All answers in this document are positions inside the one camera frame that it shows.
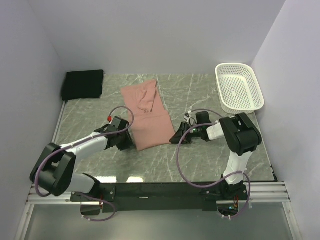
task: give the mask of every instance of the white enclosure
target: white enclosure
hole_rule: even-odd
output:
[[[253,68],[271,163],[303,237],[319,239],[319,10],[317,0],[0,1],[1,239],[16,234],[66,72],[207,74],[221,63]]]

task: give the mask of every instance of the pink cloth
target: pink cloth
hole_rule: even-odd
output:
[[[124,103],[134,114],[131,131],[138,151],[169,144],[175,134],[156,84],[157,81],[152,79],[121,88]]]

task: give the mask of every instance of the gray marble table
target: gray marble table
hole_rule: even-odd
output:
[[[220,105],[213,74],[111,74],[105,75],[100,99],[69,101],[64,109],[56,142],[71,143],[81,139],[107,123],[110,111],[124,105],[120,88],[157,79],[164,107],[168,110],[174,129],[190,109],[206,108],[228,116]],[[127,117],[124,109],[115,112]],[[255,114],[249,115],[258,126]],[[212,121],[218,119],[210,114]],[[176,145],[166,144],[137,151],[119,151],[116,147],[98,152],[77,164],[76,173],[87,173],[102,182],[182,182],[176,166]],[[226,169],[230,150],[225,139],[204,142],[193,139],[180,150],[180,165],[185,176],[195,182],[217,181]],[[264,143],[253,153],[247,165],[252,181],[274,181],[273,169]]]

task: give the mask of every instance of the white plastic basket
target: white plastic basket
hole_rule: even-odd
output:
[[[265,100],[251,67],[241,63],[222,63],[215,68],[222,109],[229,114],[253,113]]]

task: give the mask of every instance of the black towel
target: black towel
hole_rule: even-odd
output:
[[[98,99],[103,81],[103,70],[67,72],[61,89],[62,100]]]

